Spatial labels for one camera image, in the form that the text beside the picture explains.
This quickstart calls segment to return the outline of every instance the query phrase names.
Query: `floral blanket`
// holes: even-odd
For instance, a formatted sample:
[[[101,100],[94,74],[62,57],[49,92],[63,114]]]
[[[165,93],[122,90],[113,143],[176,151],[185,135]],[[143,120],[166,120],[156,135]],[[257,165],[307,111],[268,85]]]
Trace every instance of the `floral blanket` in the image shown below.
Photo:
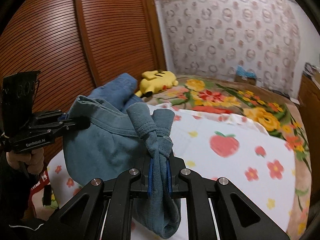
[[[292,170],[296,176],[295,199],[287,234],[291,240],[299,239],[308,219],[311,165],[307,136],[295,105],[284,97],[248,84],[187,75],[178,76],[177,80],[179,86],[145,101],[152,105],[170,102],[180,109],[208,113],[241,114],[259,122],[269,135],[286,140],[286,147],[296,156],[296,169]]]

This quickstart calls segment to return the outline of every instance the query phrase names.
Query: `strawberry print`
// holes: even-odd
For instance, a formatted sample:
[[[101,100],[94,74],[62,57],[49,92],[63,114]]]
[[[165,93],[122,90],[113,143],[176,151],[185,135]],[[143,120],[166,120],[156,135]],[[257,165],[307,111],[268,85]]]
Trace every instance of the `strawberry print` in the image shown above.
[[[254,151],[256,152],[256,155],[266,157],[267,153],[265,149],[262,146],[257,146]]]
[[[173,121],[180,121],[181,120],[181,115],[175,115]]]
[[[199,119],[201,119],[202,117],[200,117],[200,116],[196,116],[196,115],[192,115],[193,116],[193,118],[194,119],[196,119],[196,120],[199,120]]]
[[[220,157],[226,158],[235,154],[239,149],[239,142],[234,138],[234,134],[224,135],[218,131],[215,132],[210,140],[210,148]]]
[[[75,196],[81,189],[82,189],[81,186],[77,187],[77,188],[73,191],[73,195]]]
[[[258,180],[258,171],[251,167],[248,168],[247,171],[244,172],[245,176],[247,177],[248,181]]]
[[[61,165],[58,165],[54,172],[59,174],[61,170],[62,170]]]
[[[67,185],[68,187],[72,187],[72,186],[75,185],[75,182],[73,181],[73,179],[69,178],[68,181],[67,181],[67,183],[66,183],[66,185]]]
[[[274,160],[274,162],[268,162],[267,167],[270,170],[270,177],[275,179],[282,179],[282,172],[284,172],[283,166],[280,164],[278,160]]]

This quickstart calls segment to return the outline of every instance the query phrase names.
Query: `wooden cabinet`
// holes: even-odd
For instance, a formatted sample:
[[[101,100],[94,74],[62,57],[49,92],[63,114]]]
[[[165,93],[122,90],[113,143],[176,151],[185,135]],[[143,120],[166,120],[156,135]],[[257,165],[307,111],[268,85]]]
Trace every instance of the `wooden cabinet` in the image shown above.
[[[300,91],[300,114],[306,129],[312,169],[311,196],[320,196],[320,89],[302,76]]]

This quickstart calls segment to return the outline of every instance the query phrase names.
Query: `patterned wallpaper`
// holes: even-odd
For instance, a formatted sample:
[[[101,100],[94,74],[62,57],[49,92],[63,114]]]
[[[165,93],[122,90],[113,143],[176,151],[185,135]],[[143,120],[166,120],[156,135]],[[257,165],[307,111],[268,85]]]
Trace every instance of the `patterned wallpaper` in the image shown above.
[[[176,73],[233,80],[291,94],[300,34],[287,0],[160,0]]]

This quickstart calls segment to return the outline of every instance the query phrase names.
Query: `black gripper frame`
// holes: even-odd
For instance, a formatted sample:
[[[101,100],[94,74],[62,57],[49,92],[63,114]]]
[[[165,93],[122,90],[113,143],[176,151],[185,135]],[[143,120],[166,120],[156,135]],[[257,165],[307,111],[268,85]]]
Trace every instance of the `black gripper frame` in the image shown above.
[[[33,235],[33,240],[129,240],[134,198],[148,198],[150,157],[117,178],[93,179]],[[186,198],[189,240],[289,240],[262,210],[226,178],[202,178],[170,155],[172,198]]]

